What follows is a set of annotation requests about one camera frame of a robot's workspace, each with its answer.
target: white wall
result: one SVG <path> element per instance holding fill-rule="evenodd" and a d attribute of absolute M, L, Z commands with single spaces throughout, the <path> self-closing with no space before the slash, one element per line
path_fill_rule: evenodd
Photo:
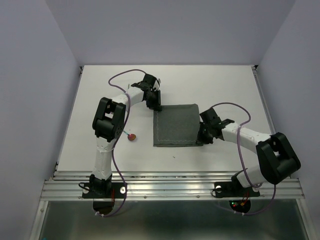
<path fill-rule="evenodd" d="M 320 1 L 297 0 L 258 67 L 277 131 L 301 161 L 298 172 L 320 230 Z"/>
<path fill-rule="evenodd" d="M 44 0 L 0 3 L 0 239 L 29 238 L 79 65 Z"/>
<path fill-rule="evenodd" d="M 80 64 L 259 64 L 294 0 L 46 0 Z"/>

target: white tabletop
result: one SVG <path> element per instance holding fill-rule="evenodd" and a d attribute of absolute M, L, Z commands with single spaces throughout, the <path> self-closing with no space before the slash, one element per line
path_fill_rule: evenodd
<path fill-rule="evenodd" d="M 161 79 L 161 104 L 198 104 L 200 113 L 220 102 L 233 102 L 252 115 L 246 125 L 252 130 L 270 133 L 267 117 L 250 66 L 219 65 L 105 65 L 84 67 L 57 170 L 92 171 L 95 164 L 96 136 L 92 121 L 102 97 L 112 98 L 122 92 L 108 85 L 108 79 L 129 69 L 142 69 Z M 141 72 L 130 72 L 113 80 L 127 89 L 128 84 L 143 79 Z M 231 105 L 215 108 L 222 120 L 237 123 L 248 117 Z M 122 135 L 115 160 L 122 171 L 239 171 L 241 164 L 234 143 L 215 139 L 199 147 L 153 147 L 153 111 L 145 102 L 134 105 L 125 130 L 137 135 L 130 142 Z M 257 156 L 242 150 L 246 167 L 258 163 Z"/>

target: metal frame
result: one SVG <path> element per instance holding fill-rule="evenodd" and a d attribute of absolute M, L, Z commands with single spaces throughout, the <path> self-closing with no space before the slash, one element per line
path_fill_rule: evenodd
<path fill-rule="evenodd" d="M 40 237 L 41 229 L 44 224 L 47 207 L 48 207 L 48 201 L 40 201 L 38 205 L 38 209 L 36 211 L 35 219 L 33 222 L 31 234 L 30 234 L 30 240 L 38 240 Z"/>
<path fill-rule="evenodd" d="M 274 126 L 272 117 L 270 115 L 269 108 L 268 108 L 268 105 L 267 105 L 267 102 L 266 102 L 266 99 L 265 99 L 265 95 L 264 95 L 264 93 L 262 91 L 262 88 L 261 88 L 261 83 L 259 81 L 257 69 L 256 69 L 255 66 L 251 66 L 251 69 L 252 69 L 252 73 L 253 73 L 253 76 L 254 76 L 254 79 L 255 79 L 256 86 L 257 86 L 258 91 L 259 91 L 259 95 L 260 95 L 260 98 L 261 98 L 261 101 L 262 101 L 262 105 L 263 105 L 263 108 L 264 108 L 264 112 L 265 112 L 265 115 L 266 115 L 270 130 L 271 130 L 271 133 L 274 134 L 274 133 L 276 133 L 276 128 Z M 302 199 L 299 198 L 299 199 L 296 200 L 298 208 L 299 208 L 299 211 L 300 211 L 300 214 L 301 214 L 302 222 L 303 222 L 303 225 L 304 225 L 304 228 L 305 228 L 305 231 L 307 233 L 308 238 L 310 240 L 317 240 L 317 239 L 320 238 L 320 236 L 318 236 L 316 228 L 315 228 L 315 225 L 314 225 L 314 223 L 312 221 L 310 212 L 309 212 L 308 207 L 307 207 L 305 195 L 304 194 L 302 194 L 302 195 L 303 195 Z"/>
<path fill-rule="evenodd" d="M 222 200 L 211 195 L 215 182 L 230 181 L 235 172 L 123 172 L 128 184 L 127 201 L 188 201 Z M 82 198 L 79 182 L 88 182 L 90 172 L 82 176 L 60 176 L 46 181 L 43 185 L 41 201 L 92 201 Z M 121 182 L 118 173 L 112 175 L 112 182 Z M 260 197 L 271 199 L 274 187 L 264 183 Z M 277 185 L 276 199 L 303 199 L 303 191 L 298 179 L 285 179 Z"/>
<path fill-rule="evenodd" d="M 260 94 L 267 121 L 272 133 L 275 127 L 265 101 L 263 91 L 254 66 L 252 73 Z M 217 201 L 231 200 L 229 198 L 215 198 L 211 190 L 215 182 L 229 181 L 236 172 L 123 172 L 128 183 L 127 201 Z M 83 199 L 79 182 L 88 182 L 91 172 L 56 171 L 49 181 L 45 181 L 40 197 L 40 202 L 30 240 L 40 237 L 49 201 L 92 201 Z M 117 172 L 112 174 L 113 182 L 120 182 L 121 178 Z M 260 189 L 260 197 L 255 199 L 271 199 L 273 185 L 265 183 Z M 277 185 L 276 199 L 296 199 L 301 220 L 304 224 L 307 237 L 316 240 L 317 232 L 313 225 L 302 187 L 298 179 L 287 178 Z"/>
<path fill-rule="evenodd" d="M 75 107 L 76 97 L 77 97 L 77 93 L 78 93 L 78 90 L 79 90 L 79 86 L 80 86 L 80 82 L 81 82 L 81 78 L 82 78 L 82 73 L 84 72 L 84 69 L 85 69 L 85 66 L 80 66 L 79 82 L 78 82 L 78 84 L 77 84 L 77 86 L 76 86 L 75 95 L 73 96 L 72 108 L 71 108 L 71 111 L 70 111 L 70 114 L 69 114 L 68 124 L 66 125 L 65 133 L 64 133 L 63 140 L 62 140 L 62 144 L 61 144 L 61 147 L 60 147 L 59 157 L 57 158 L 57 161 L 56 161 L 55 170 L 58 169 L 58 164 L 59 164 L 60 156 L 61 156 L 61 154 L 62 154 L 62 148 L 64 147 L 64 143 L 65 143 L 65 140 L 66 140 L 67 129 L 68 129 L 69 124 L 70 124 L 72 111 L 74 110 L 74 107 Z"/>

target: folded cloth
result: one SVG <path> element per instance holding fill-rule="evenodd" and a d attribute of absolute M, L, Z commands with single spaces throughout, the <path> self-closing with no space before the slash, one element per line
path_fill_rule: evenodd
<path fill-rule="evenodd" d="M 153 146 L 192 147 L 197 143 L 200 128 L 197 104 L 163 105 L 153 112 Z"/>

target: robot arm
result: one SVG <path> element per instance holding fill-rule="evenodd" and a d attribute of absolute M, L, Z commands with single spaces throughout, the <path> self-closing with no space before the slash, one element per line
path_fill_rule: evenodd
<path fill-rule="evenodd" d="M 126 111 L 134 104 L 146 101 L 146 106 L 161 111 L 160 80 L 146 74 L 141 82 L 131 85 L 126 93 L 112 99 L 103 97 L 98 105 L 92 128 L 96 136 L 96 158 L 94 169 L 85 184 L 85 189 L 98 197 L 107 196 L 111 189 L 112 150 L 125 127 Z"/>
<path fill-rule="evenodd" d="M 200 114 L 198 141 L 212 144 L 213 138 L 237 144 L 239 125 L 233 120 L 221 121 L 213 108 Z M 287 137 L 277 132 L 270 135 L 242 127 L 239 134 L 240 145 L 257 154 L 258 164 L 246 170 L 251 184 L 265 182 L 278 184 L 301 167 L 301 163 L 294 152 Z M 215 192 L 215 197 L 241 197 L 251 187 L 244 171 L 238 172 L 229 182 L 216 182 L 221 187 Z"/>

